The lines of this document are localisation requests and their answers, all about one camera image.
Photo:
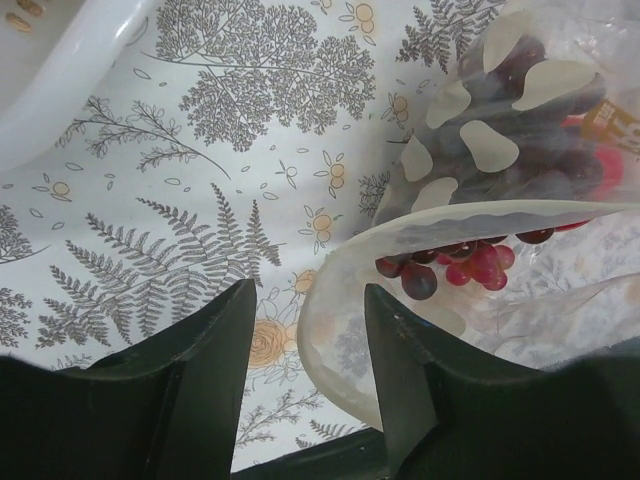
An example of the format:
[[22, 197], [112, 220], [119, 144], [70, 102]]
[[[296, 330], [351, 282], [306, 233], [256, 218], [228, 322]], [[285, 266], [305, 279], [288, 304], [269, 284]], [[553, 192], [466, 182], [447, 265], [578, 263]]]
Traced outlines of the dark purple grape bunch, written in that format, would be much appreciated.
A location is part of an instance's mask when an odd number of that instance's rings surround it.
[[606, 83], [591, 73], [566, 84], [574, 68], [529, 33], [476, 40], [434, 98], [426, 129], [399, 143], [375, 223], [443, 205], [589, 200], [603, 174], [596, 143], [562, 123], [597, 106]]

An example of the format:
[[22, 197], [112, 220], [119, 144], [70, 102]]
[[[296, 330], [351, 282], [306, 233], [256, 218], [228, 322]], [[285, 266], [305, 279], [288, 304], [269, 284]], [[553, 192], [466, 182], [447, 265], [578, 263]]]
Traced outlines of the red apple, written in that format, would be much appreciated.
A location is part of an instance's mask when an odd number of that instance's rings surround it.
[[[573, 129], [577, 132], [578, 139], [581, 137], [583, 117], [581, 116], [568, 116], [562, 123], [562, 127], [567, 130]], [[591, 190], [589, 200], [602, 201], [608, 199], [614, 188], [622, 185], [624, 166], [622, 152], [613, 147], [598, 146], [595, 147], [595, 157], [598, 159], [600, 166], [602, 167], [602, 179]], [[565, 232], [582, 227], [589, 223], [591, 220], [586, 220], [579, 223], [564, 225], [556, 227], [556, 232]]]

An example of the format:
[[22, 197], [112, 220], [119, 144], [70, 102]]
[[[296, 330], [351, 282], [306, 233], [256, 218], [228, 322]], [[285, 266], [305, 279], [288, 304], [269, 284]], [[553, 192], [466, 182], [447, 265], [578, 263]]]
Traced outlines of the clear zip top bag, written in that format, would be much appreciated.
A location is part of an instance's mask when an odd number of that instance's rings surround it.
[[336, 406], [382, 425], [372, 284], [534, 368], [638, 338], [637, 2], [508, 2], [391, 150], [372, 226], [328, 256], [300, 315], [303, 366]]

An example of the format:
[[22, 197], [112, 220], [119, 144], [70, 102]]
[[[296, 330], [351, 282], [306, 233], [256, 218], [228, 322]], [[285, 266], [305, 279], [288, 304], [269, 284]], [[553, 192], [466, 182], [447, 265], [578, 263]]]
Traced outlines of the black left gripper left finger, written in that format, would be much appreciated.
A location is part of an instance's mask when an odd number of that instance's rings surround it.
[[241, 280], [92, 366], [1, 359], [5, 479], [227, 479], [254, 331]]

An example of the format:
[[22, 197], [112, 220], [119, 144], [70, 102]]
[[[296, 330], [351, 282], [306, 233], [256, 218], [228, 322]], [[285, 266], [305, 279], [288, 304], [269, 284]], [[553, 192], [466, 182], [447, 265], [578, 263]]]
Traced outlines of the light red grape bunch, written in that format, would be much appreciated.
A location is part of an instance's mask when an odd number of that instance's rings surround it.
[[464, 259], [439, 253], [436, 262], [446, 267], [445, 278], [453, 286], [474, 281], [488, 291], [500, 291], [508, 283], [507, 271], [515, 263], [515, 253], [505, 245], [479, 243]]

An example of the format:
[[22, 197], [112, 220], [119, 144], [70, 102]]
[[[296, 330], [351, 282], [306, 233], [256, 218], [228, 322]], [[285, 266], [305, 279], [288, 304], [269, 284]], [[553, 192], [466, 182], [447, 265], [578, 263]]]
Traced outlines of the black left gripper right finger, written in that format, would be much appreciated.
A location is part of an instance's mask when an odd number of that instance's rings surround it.
[[549, 370], [478, 349], [365, 289], [365, 323], [395, 479], [635, 479], [639, 342]]

